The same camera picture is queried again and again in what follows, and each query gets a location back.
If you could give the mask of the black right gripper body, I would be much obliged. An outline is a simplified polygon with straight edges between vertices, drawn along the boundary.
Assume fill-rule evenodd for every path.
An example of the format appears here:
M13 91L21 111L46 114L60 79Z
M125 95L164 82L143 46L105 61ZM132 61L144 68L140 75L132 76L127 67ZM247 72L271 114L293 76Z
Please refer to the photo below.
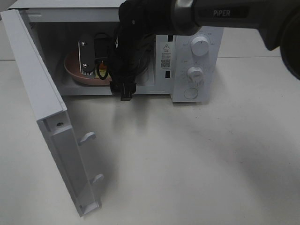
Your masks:
M107 65L111 77L111 93L120 96L122 101L131 100L136 92L135 78L138 66L130 68L129 64L117 55L113 38L106 33L98 33L94 36L94 47L95 65L99 61Z

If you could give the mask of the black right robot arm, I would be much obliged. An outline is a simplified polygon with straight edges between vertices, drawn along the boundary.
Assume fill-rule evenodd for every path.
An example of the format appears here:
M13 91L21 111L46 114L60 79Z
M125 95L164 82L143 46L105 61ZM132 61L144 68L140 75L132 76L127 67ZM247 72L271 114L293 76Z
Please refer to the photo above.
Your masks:
M300 3L297 0L127 0L107 50L110 89L121 100L136 91L140 59L156 35L194 35L201 27L259 31L265 47L280 48L286 68L300 76Z

